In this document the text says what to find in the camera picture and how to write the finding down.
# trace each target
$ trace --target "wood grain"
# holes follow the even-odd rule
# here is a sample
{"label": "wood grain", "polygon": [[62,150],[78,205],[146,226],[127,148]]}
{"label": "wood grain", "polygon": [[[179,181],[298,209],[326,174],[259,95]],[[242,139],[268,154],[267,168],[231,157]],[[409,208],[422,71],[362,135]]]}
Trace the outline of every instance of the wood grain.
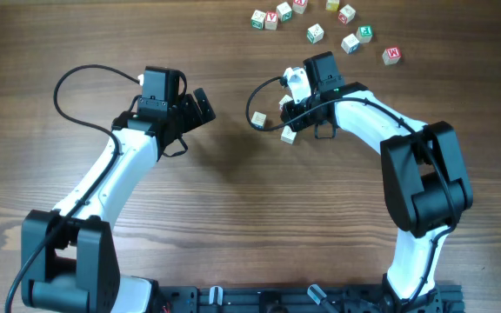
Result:
{"label": "wood grain", "polygon": [[[131,75],[145,65],[183,70],[217,113],[186,135],[189,153],[160,162],[127,202],[114,230],[122,272],[164,285],[379,282],[396,239],[379,156],[342,131],[317,141],[306,130],[291,146],[244,118],[261,82],[332,50],[348,82],[409,117],[455,127],[475,203],[436,277],[464,286],[468,311],[501,312],[501,1],[350,0],[357,17],[348,26],[311,1],[277,31],[250,27],[253,10],[272,10],[273,0],[119,2],[0,1],[0,311],[19,268],[23,218],[70,192],[107,141],[52,107],[58,78],[86,63]],[[312,45],[314,23],[325,35]],[[375,38],[348,56],[341,40],[361,24]],[[386,67],[390,45],[404,58]],[[64,84],[60,102],[109,125],[138,92],[87,70]],[[269,87],[252,110],[277,123],[282,96]],[[15,310],[26,310],[18,298]]]}

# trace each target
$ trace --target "cube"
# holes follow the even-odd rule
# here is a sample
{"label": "cube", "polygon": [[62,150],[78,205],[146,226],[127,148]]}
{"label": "cube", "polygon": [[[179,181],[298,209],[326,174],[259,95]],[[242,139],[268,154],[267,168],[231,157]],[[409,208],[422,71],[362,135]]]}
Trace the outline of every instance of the cube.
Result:
{"label": "cube", "polygon": [[252,27],[261,30],[264,27],[265,18],[266,13],[262,12],[261,10],[255,10],[250,20],[252,22]]}
{"label": "cube", "polygon": [[326,9],[328,11],[337,12],[339,8],[339,0],[326,0]]}
{"label": "cube", "polygon": [[288,103],[289,101],[293,101],[293,98],[285,95],[279,102],[279,110],[284,110],[284,104]]}
{"label": "cube", "polygon": [[339,20],[341,23],[348,24],[355,17],[355,9],[353,9],[349,4],[345,5],[339,11]]}
{"label": "cube", "polygon": [[295,13],[303,14],[304,9],[306,9],[306,5],[309,3],[309,0],[293,0],[293,10]]}
{"label": "cube", "polygon": [[360,42],[355,37],[355,35],[350,34],[349,36],[345,37],[344,40],[341,42],[341,47],[344,48],[347,54],[351,54],[358,48],[359,44]]}
{"label": "cube", "polygon": [[254,112],[250,122],[255,124],[258,128],[264,128],[264,125],[266,124],[266,115],[260,112]]}
{"label": "cube", "polygon": [[391,65],[397,63],[401,58],[401,51],[398,47],[388,48],[384,50],[382,54],[382,59],[384,60],[384,64]]}
{"label": "cube", "polygon": [[370,25],[359,27],[357,30],[357,39],[360,43],[369,43],[372,39],[372,27]]}
{"label": "cube", "polygon": [[276,8],[277,12],[277,17],[282,21],[282,22],[287,22],[291,19],[293,11],[291,10],[291,7],[287,3],[281,3],[278,5]]}
{"label": "cube", "polygon": [[266,29],[276,30],[277,28],[277,13],[276,12],[266,12]]}
{"label": "cube", "polygon": [[288,144],[293,144],[296,135],[297,133],[293,132],[293,130],[291,130],[291,127],[285,126],[284,131],[282,132],[282,141]]}
{"label": "cube", "polygon": [[309,38],[311,43],[317,43],[320,39],[324,38],[324,30],[319,24],[313,25],[306,32],[306,37]]}

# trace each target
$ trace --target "wooden table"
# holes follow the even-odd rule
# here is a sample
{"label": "wooden table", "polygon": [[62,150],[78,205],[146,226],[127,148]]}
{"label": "wooden table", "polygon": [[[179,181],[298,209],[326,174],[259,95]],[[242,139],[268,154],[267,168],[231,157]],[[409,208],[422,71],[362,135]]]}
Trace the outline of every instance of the wooden table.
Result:
{"label": "wooden table", "polygon": [[[58,78],[87,63],[133,76],[145,65],[180,69],[217,113],[185,136],[189,152],[160,161],[125,205],[114,229],[123,273],[162,285],[380,282],[397,228],[379,156],[342,131],[318,141],[308,129],[289,145],[244,117],[261,82],[331,50],[347,82],[409,117],[455,127],[475,203],[446,240],[436,278],[463,285],[468,311],[501,312],[501,1],[350,0],[357,17],[348,26],[311,1],[277,31],[251,28],[253,10],[274,10],[273,0],[42,2],[0,0],[0,311],[20,265],[22,220],[65,197],[107,142],[52,105]],[[314,23],[325,35],[312,45],[305,34]],[[363,24],[374,39],[346,55],[342,38]],[[382,52],[393,45],[403,60],[386,67]],[[64,84],[60,102],[109,127],[139,91],[86,70]],[[283,94],[265,89],[251,111],[279,123]],[[16,311],[26,310],[19,298]]]}

